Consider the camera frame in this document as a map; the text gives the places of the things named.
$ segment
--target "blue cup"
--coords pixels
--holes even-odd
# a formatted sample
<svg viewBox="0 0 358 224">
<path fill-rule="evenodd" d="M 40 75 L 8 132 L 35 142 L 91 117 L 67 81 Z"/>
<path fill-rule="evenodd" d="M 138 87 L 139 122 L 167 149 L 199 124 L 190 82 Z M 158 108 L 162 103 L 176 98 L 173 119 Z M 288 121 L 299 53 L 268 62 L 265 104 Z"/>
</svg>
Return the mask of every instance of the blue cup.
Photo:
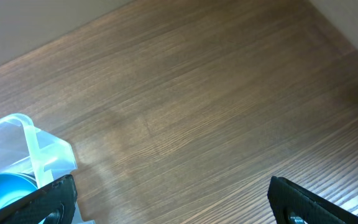
<svg viewBox="0 0 358 224">
<path fill-rule="evenodd" d="M 0 209 L 37 190 L 35 180 L 25 174 L 0 174 Z"/>
</svg>

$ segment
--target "wood grain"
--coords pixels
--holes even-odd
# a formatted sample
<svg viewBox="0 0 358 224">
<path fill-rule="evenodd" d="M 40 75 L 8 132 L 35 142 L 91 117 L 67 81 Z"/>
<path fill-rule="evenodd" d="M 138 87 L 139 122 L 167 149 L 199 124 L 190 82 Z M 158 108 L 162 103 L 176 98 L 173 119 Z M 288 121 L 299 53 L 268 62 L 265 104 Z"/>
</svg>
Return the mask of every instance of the wood grain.
<svg viewBox="0 0 358 224">
<path fill-rule="evenodd" d="M 358 52 L 306 1 L 138 0 L 1 66 L 13 112 L 85 220 L 272 223 L 272 175 L 358 215 Z"/>
</svg>

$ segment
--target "translucent plastic box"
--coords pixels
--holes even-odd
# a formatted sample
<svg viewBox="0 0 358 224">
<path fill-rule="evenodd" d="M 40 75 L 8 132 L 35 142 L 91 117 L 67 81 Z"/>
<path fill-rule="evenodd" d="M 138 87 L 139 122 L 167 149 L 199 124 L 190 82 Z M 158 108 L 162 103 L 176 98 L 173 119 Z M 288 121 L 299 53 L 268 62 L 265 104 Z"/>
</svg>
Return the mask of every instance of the translucent plastic box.
<svg viewBox="0 0 358 224">
<path fill-rule="evenodd" d="M 0 119 L 0 173 L 34 175 L 38 188 L 77 169 L 70 144 L 39 128 L 24 114 Z M 84 222 L 76 204 L 73 224 Z"/>
</svg>

